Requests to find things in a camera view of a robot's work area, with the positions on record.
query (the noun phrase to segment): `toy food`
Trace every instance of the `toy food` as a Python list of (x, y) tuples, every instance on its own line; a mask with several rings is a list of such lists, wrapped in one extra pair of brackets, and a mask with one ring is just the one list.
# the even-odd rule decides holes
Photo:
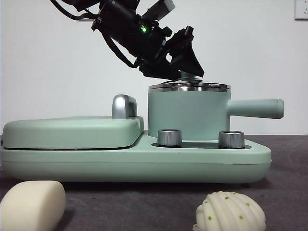
[(264, 231), (265, 214), (250, 197), (236, 192), (209, 194), (197, 208), (194, 231)]
[(65, 209), (65, 192), (57, 181), (25, 181), (1, 201), (1, 231), (52, 231)]

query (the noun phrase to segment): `white foam block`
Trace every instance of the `white foam block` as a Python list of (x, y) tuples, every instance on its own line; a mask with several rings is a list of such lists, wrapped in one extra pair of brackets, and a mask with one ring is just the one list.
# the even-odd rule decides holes
[(57, 181), (26, 181), (1, 201), (1, 231), (52, 231), (65, 209), (65, 191)]

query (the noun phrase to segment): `appliance base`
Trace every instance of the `appliance base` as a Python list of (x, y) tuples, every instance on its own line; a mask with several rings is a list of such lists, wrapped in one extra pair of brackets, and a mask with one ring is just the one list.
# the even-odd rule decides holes
[(251, 183), (264, 178), (271, 164), (270, 149), (249, 140), (249, 149), (166, 148), (153, 146), (156, 142), (145, 131), (123, 149), (1, 147), (2, 166), (22, 180)]

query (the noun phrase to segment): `white wall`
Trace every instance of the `white wall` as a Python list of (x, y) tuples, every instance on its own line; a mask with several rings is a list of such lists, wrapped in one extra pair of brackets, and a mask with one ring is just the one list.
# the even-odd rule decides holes
[[(137, 11), (154, 2), (142, 0)], [(195, 28), (205, 80), (232, 85), (233, 99), (285, 101), (283, 119), (234, 117), (231, 129), (308, 133), (308, 21), (294, 21), (293, 0), (174, 3), (161, 26)], [(1, 1), (1, 131), (12, 120), (110, 115), (120, 93), (137, 99), (147, 123), (147, 88), (162, 80), (127, 68), (90, 26), (66, 18), (47, 0)]]

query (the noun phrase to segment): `green led light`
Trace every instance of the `green led light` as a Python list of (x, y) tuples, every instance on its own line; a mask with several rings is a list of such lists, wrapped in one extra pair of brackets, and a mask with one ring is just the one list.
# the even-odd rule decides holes
[(140, 29), (141, 29), (141, 31), (142, 31), (143, 33), (145, 33), (145, 32), (147, 31), (147, 29), (146, 29), (146, 27), (145, 27), (144, 25), (141, 25)]

